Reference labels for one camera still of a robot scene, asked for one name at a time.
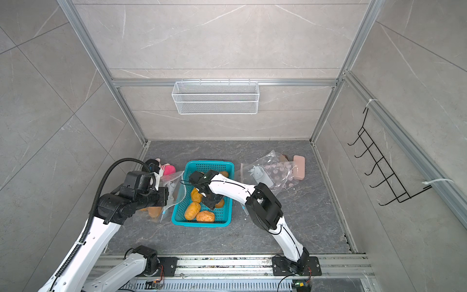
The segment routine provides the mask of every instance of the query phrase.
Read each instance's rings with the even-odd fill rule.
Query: plastic bag
[[[241,164],[234,177],[247,185],[264,183],[274,195],[287,190],[298,184],[292,171],[296,166],[294,162],[280,162],[280,155],[272,150],[252,164]]]
[[[169,189],[167,205],[164,207],[147,207],[136,212],[142,218],[159,222],[165,215],[165,212],[172,206],[180,203],[186,196],[186,188],[180,183],[184,171],[164,175],[161,177],[159,186],[166,186]]]

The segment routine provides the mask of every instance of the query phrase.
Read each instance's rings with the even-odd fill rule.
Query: potato
[[[224,206],[226,202],[224,201],[224,199],[220,200],[219,203],[217,203],[216,205],[214,205],[214,207],[216,208],[222,208]]]
[[[201,210],[201,205],[197,202],[191,203],[185,211],[185,219],[186,220],[193,220],[196,218],[196,215]]]
[[[227,171],[219,171],[219,173],[225,176],[226,178],[229,177],[229,173]]]
[[[191,191],[191,200],[193,202],[201,203],[202,197],[203,195],[198,192],[197,188],[194,188],[193,191]]]
[[[148,213],[151,218],[157,218],[162,213],[162,207],[148,207]]]
[[[201,223],[213,223],[216,219],[216,215],[209,211],[202,211],[196,215],[196,221]]]

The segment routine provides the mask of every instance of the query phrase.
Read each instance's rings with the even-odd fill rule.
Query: mounting plate
[[[164,267],[164,277],[173,277],[175,275],[175,269],[177,268],[178,257],[158,257],[159,265]],[[152,275],[152,277],[160,277],[161,269]]]
[[[290,271],[285,267],[289,266],[289,260],[284,256],[275,256],[272,258],[272,271],[274,276],[287,276],[290,275]],[[309,256],[306,261],[306,266],[310,268],[312,276],[321,276],[321,266],[319,260],[315,256]],[[305,271],[302,276],[308,275],[308,268],[305,267]]]

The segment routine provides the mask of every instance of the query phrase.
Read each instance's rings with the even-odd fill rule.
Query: marble wall tile
[[[181,115],[177,111],[133,111],[133,113],[148,139],[223,140],[309,138],[321,111],[259,111],[257,114],[248,115]]]
[[[18,48],[0,55],[0,188],[73,115]]]
[[[127,123],[127,118],[106,85],[99,87],[76,112],[76,116],[107,151],[110,151]]]
[[[150,111],[176,111],[177,107],[172,98],[172,90],[173,87],[170,86],[120,88],[131,109]]]
[[[364,118],[361,114],[364,107],[365,102],[345,86],[329,115],[329,123],[356,169],[415,289],[429,292],[461,291],[467,285],[467,273],[462,268],[467,259],[467,231],[434,190],[428,190],[403,203],[379,205],[394,198],[389,186],[383,184],[371,188],[370,185],[383,180],[381,173],[376,169],[370,176],[364,175],[365,172],[370,173],[373,160],[368,153],[361,158],[355,158],[354,155],[359,156],[366,147],[360,141],[353,146],[347,145],[357,137]],[[425,179],[371,112],[365,121],[365,129],[409,194],[421,191],[424,186],[421,182]],[[379,155],[374,147],[371,152],[375,157]],[[382,171],[389,171],[386,162],[380,162],[379,165]],[[397,180],[390,179],[390,183],[398,194],[403,192]]]
[[[415,292],[367,191],[328,122],[316,146],[358,252],[368,255],[381,289]]]
[[[15,44],[7,36],[7,34],[0,28],[0,53],[13,48]]]
[[[67,22],[55,0],[2,1],[0,27],[17,45]]]
[[[120,135],[109,151],[110,156],[115,160],[122,158],[137,158],[142,148],[140,140],[136,136],[129,123],[123,127]],[[123,162],[119,167],[125,172],[129,172],[133,167],[132,162]]]
[[[104,82],[69,23],[19,48],[73,112]]]
[[[339,68],[321,69],[110,69],[114,78],[337,78]]]
[[[122,87],[133,110],[176,111],[172,87]],[[259,110],[322,110],[329,96],[328,86],[261,86]]]
[[[467,194],[467,73],[378,23],[353,72]]]
[[[86,220],[89,217],[88,213],[91,209],[91,204],[94,200],[100,180],[109,166],[114,162],[115,161],[110,157],[110,155],[107,155],[91,182],[86,187],[84,193],[81,195],[78,202],[61,226],[34,271],[31,279],[29,279],[23,292],[37,292],[38,287],[44,285],[45,282],[47,282],[47,279],[51,277],[58,268],[59,264],[62,262],[63,258],[66,256],[83,230]],[[102,194],[108,193],[116,188],[116,186],[125,180],[125,176],[125,173],[119,167],[114,168],[107,178],[106,184],[102,189]]]
[[[248,0],[74,0],[75,4],[206,5],[250,4]],[[368,4],[369,0],[256,0],[255,4]]]
[[[322,110],[329,86],[261,86],[258,110]]]
[[[73,116],[0,191],[0,290],[23,289],[106,155]]]
[[[465,1],[388,0],[378,21],[467,70]]]
[[[366,8],[77,5],[109,68],[125,69],[339,68]]]

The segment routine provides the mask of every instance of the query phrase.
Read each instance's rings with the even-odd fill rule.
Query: metal track
[[[352,45],[350,46],[350,50],[347,54],[344,64],[342,65],[342,68],[340,69],[339,75],[337,77],[337,80],[338,80],[337,86],[329,94],[326,104],[323,110],[321,111],[321,115],[319,116],[318,122],[316,123],[315,129],[313,130],[313,133],[311,134],[310,142],[315,143],[315,141],[318,139],[319,134],[321,133],[321,130],[324,127],[324,123],[326,122],[326,119],[329,116],[329,113],[331,112],[331,109],[337,99],[337,96],[339,95],[340,89],[342,87],[342,77],[344,75],[344,72],[347,70],[350,70],[352,66],[354,65],[355,60],[357,59],[357,56],[360,53],[360,50],[365,40],[367,39],[368,34],[370,33],[370,30],[373,27],[373,24],[375,23],[376,18],[384,2],[385,0],[372,0],[370,4],[368,5],[367,12],[365,13],[365,16],[363,17],[363,20],[357,31],[357,35],[355,36],[355,39]]]
[[[173,86],[181,81],[251,81],[261,86],[336,86],[337,80],[332,78],[311,79],[272,79],[272,78],[202,78],[202,79],[114,79],[113,86]]]
[[[118,88],[116,88],[112,84],[112,76],[110,75],[110,71],[106,63],[104,62],[104,59],[99,54],[96,46],[92,42],[92,39],[89,36],[89,33],[85,25],[83,24],[83,21],[79,17],[79,14],[75,8],[75,5],[72,3],[71,0],[57,0],[57,2],[62,8],[68,20],[70,21],[71,26],[73,27],[76,34],[78,35],[79,40],[81,41],[84,48],[86,49],[89,57],[91,58],[94,65],[96,66],[97,70],[102,76],[104,82],[106,83],[113,97],[115,98],[121,110],[125,114],[128,122],[130,123],[130,126],[133,128],[134,132],[140,139],[141,144],[145,144],[147,139],[144,136],[140,125],[136,121],[136,118],[134,117],[133,112],[131,111],[127,102],[123,98],[123,95],[121,94],[121,92],[118,90]]]
[[[367,103],[369,99],[375,99],[370,91],[351,71],[345,72],[344,80],[365,103]],[[370,102],[368,108],[381,125],[389,132],[399,147],[401,147],[407,157],[423,174],[426,180],[448,178],[444,171],[441,170],[433,159],[428,156],[379,101],[375,100]],[[437,181],[432,183],[431,186],[467,229],[467,200],[465,199],[464,193],[452,182]]]
[[[272,274],[274,255],[171,255],[179,258],[174,277],[166,277],[158,291],[277,291],[283,277]],[[379,292],[373,269],[366,255],[324,254],[310,255],[319,259],[322,276],[319,278],[355,278],[362,281],[365,291]],[[123,255],[101,255],[88,280],[93,280],[120,263]],[[309,276],[290,276],[284,279],[279,291],[291,291],[292,280]],[[123,288],[135,292],[151,292],[146,281],[159,277],[135,277]]]
[[[281,279],[272,273],[274,255],[170,255],[179,258],[175,276],[171,279]],[[314,278],[375,278],[366,255],[325,254],[310,255],[319,259],[323,275]],[[101,255],[89,279],[116,266],[123,255]],[[307,279],[308,276],[292,276]],[[150,280],[155,277],[143,277]]]

